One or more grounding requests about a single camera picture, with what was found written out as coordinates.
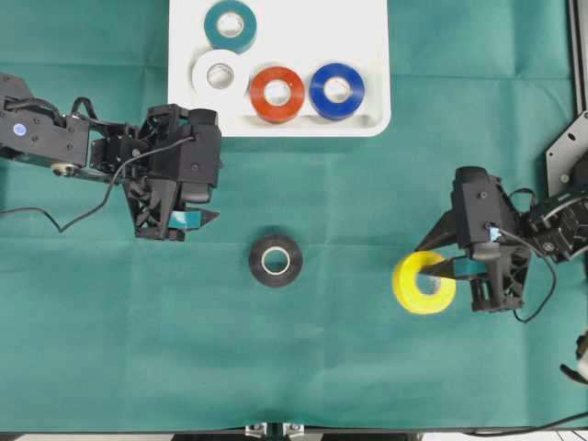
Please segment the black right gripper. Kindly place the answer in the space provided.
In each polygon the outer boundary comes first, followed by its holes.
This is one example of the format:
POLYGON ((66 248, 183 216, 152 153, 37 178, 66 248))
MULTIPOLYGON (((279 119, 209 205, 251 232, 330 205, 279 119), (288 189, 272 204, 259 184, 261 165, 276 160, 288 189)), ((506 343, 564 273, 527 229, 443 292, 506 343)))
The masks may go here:
POLYGON ((514 204, 501 179, 478 166, 457 169, 446 211, 415 252, 451 244, 465 256, 424 266, 421 274, 468 280, 474 311, 512 311, 523 307, 530 250, 501 232, 519 233, 514 204))

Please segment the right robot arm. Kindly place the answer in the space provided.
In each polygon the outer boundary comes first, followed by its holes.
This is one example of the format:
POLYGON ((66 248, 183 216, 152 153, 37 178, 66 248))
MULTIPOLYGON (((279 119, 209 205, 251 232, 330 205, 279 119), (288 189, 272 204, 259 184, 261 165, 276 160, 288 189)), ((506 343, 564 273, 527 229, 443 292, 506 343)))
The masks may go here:
POLYGON ((469 282, 474 311, 523 307, 531 257, 548 265, 587 251, 587 4, 569 3, 578 116, 545 152, 548 197, 518 210, 499 177, 484 168, 457 169, 452 207, 417 252, 456 244, 464 255, 427 264, 422 273, 469 282))

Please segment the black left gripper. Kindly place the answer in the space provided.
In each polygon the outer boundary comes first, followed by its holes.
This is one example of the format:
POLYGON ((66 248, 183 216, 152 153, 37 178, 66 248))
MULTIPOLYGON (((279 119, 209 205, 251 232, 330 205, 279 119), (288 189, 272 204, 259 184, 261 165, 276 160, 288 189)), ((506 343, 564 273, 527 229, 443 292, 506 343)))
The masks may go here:
POLYGON ((183 241, 216 220, 219 212, 201 208, 211 201, 221 162, 218 113, 178 105, 151 107, 139 131, 146 149, 126 170, 123 186, 135 236, 183 241))

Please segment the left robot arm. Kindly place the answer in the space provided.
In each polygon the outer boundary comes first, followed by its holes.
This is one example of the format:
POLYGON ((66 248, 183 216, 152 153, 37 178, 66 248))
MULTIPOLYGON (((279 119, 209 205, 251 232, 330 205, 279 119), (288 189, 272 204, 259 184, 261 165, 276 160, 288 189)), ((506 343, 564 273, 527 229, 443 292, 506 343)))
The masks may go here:
POLYGON ((136 237, 185 240, 216 220, 207 210, 221 161, 218 114, 176 104, 150 107, 141 126, 100 119, 78 97, 69 113, 1 75, 1 156, 56 176, 122 186, 136 237))

